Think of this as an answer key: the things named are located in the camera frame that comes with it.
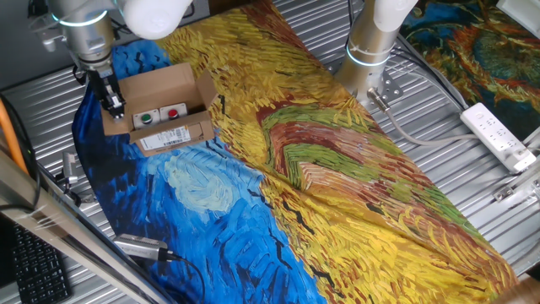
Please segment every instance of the keyboard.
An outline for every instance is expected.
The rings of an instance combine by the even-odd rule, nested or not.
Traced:
[[[15,277],[23,304],[52,304],[72,293],[59,252],[39,237],[17,225],[12,250]]]

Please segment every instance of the green button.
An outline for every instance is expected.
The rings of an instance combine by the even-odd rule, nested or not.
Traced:
[[[144,114],[141,117],[141,120],[143,121],[144,124],[149,124],[152,122],[152,116],[150,114]]]

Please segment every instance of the electrical socket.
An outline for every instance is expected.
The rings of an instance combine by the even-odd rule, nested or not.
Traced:
[[[512,173],[525,170],[536,160],[531,151],[482,103],[466,109],[461,120]]]

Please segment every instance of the orange pole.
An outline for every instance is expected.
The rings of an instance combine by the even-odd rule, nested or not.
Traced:
[[[2,126],[4,136],[8,141],[9,151],[11,152],[11,158],[19,166],[19,168],[28,173],[26,164],[24,163],[23,153],[20,150],[19,141],[17,140],[17,135],[15,135],[14,126],[9,119],[8,111],[3,104],[3,101],[0,99],[0,126]]]

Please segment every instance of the cardboard box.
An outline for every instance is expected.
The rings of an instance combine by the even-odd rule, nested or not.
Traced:
[[[209,71],[195,81],[189,63],[177,64],[135,75],[119,82],[126,100],[124,118],[114,122],[101,109],[106,136],[129,133],[130,144],[137,144],[144,156],[156,155],[214,138],[208,109],[218,98]],[[133,114],[186,103],[189,115],[135,130]]]

